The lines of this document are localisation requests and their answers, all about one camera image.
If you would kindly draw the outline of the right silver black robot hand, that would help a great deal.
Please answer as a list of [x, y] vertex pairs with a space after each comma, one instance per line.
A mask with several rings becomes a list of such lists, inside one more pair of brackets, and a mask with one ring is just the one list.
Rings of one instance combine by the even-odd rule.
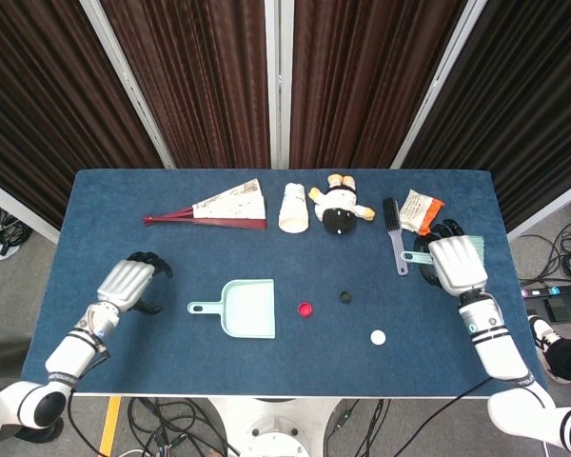
[[474, 239], [454, 219], [443, 219], [426, 235], [418, 235], [413, 250], [426, 253], [432, 266], [419, 265], [421, 276], [431, 286], [458, 297], [471, 290], [484, 290], [488, 275]]

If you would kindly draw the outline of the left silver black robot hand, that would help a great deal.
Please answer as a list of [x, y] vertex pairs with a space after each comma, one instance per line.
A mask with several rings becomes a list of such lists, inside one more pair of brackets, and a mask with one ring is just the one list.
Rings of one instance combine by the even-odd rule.
[[173, 277], [171, 266], [154, 252], [134, 252], [120, 261], [97, 289], [99, 302], [107, 302], [120, 312], [131, 309], [146, 315], [156, 315], [161, 306], [152, 306], [143, 300], [143, 294], [151, 279], [164, 273]]

